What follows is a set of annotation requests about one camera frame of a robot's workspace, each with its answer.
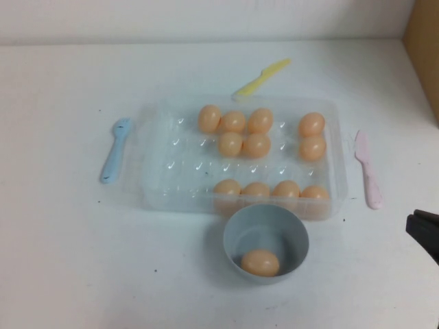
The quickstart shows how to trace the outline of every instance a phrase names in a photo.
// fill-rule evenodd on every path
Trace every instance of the egg tray compartment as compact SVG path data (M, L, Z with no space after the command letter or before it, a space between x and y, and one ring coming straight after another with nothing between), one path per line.
M198 129L198 113L209 103L219 106L222 114L242 111L247 120L257 108L269 108L274 119L268 132L272 142L269 154L260 159L243 155L223 157L216 145L219 134L203 134ZM298 156L298 123L310 112L319 112L326 120L323 134L327 152L317 162L305 162ZM294 212L303 219L330 217L346 198L340 128L335 106L329 101L249 97L234 102L230 97L179 98L161 103L146 127L148 143L141 182L147 204L155 209L216 212L215 200L231 198L213 193L213 187L225 179L238 181L242 188L251 182L264 182L273 189L283 180L297 182L301 190L310 185L325 187L330 200L297 200ZM240 206L254 201L245 195L233 198L237 198ZM284 204L288 199L270 197L264 201ZM324 212L316 211L316 207L322 209L322 206Z

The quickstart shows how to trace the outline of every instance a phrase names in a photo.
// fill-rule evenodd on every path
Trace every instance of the plastic utensil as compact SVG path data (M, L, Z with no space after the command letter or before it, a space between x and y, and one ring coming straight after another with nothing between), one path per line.
M232 95L232 98L235 99L238 96L250 96L265 81L267 81L270 77L272 77L273 75L278 73L280 70L282 70L284 67L286 67L289 63L291 63L291 60L289 58L286 58L284 60L281 60L279 62L271 64L269 67L262 70L261 75L259 77L257 77L255 80L251 81L249 84L246 84L244 87L242 87L237 92L235 92Z
M131 130L132 122L130 118L122 118L115 123L112 129L115 135L115 142L112 145L110 154L105 162L104 169L101 174L101 183L110 184L119 177L119 171L122 163L123 146L126 137Z
M357 137L355 138L355 146L355 157L363 166L366 201L372 209L383 208L383 197L379 191L377 179L370 163L367 135L361 130L358 131Z

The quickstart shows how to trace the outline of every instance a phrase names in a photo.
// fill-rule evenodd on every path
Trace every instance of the brown egg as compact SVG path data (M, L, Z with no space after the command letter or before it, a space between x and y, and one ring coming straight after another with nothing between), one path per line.
M211 134L218 128L221 110L216 105L206 105L198 115L198 128L201 132Z
M327 142L321 135L304 138L299 146L299 155L305 161L317 161L324 156Z
M299 135L310 137L319 135L324 129L324 117L317 112L308 113L299 123Z
M272 142L265 134L251 134L244 142L244 151L250 158L262 158L268 154Z
M308 186L302 191L300 197L310 197L313 199L329 199L328 191L317 185Z
M214 193L219 194L241 194L241 185L236 180L222 180L213 188Z
M251 195L253 197L269 197L270 187L264 183L254 182L247 185L244 190L242 190L242 194Z
M242 149L242 136L236 132L225 132L218 138L218 151L227 157L237 156Z
M223 197L218 195L213 199L219 214L229 217L239 210L238 195L241 194L241 185L236 180L222 180L215 185L213 192L224 195Z
M329 194L326 189L321 186L308 186L302 191L300 197L308 197L312 199L320 199L322 202L306 202L302 204L301 213L302 217L308 218L310 220L322 220L329 216L331 212L331 205L329 201L324 202L323 200L329 200Z
M268 250L256 249L248 252L241 260L241 268L255 276L271 277L279 272L279 260Z
M284 180L276 185L272 195L275 197L299 197L300 187L292 180Z
M266 134L273 125L273 113L268 108L258 108L248 119L250 134Z
M221 118L220 126L224 132L243 132L246 127L246 117L239 111L227 112Z
M300 188L296 182L293 182L292 180L284 180L276 185L272 195L275 197L289 198L288 200L274 201L278 206L294 212L297 208L297 200L300 197Z

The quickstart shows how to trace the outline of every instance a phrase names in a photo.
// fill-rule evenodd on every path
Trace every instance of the light blue bowl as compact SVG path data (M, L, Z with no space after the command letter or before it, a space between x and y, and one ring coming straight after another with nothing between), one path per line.
M257 284L273 284L289 277L309 249L308 233L300 219L271 204L255 204L236 212L226 224L223 244L233 267ZM276 255L281 266L277 276L256 276L241 269L244 254L255 249Z

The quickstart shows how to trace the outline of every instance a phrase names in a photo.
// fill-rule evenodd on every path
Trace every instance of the egg carton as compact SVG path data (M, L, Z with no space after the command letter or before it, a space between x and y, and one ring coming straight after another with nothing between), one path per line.
M198 129L198 113L207 104L219 106L223 114L242 111L247 119L257 108L269 108L273 126L268 132L268 155L259 159L223 157L216 145L219 134L203 134ZM298 123L310 112L321 113L326 121L323 136L327 151L315 162L305 162L298 155ZM141 184L145 201L157 210L233 212L263 201L285 206L302 219L325 219L340 209L347 196L339 121L335 104L330 101L247 97L236 102L219 96L179 97L161 102L145 128ZM311 185L325 187L331 198L291 200L271 196L260 200L213 193L215 185L225 179L234 179L242 187L263 182L271 189L283 180L293 180L301 190Z

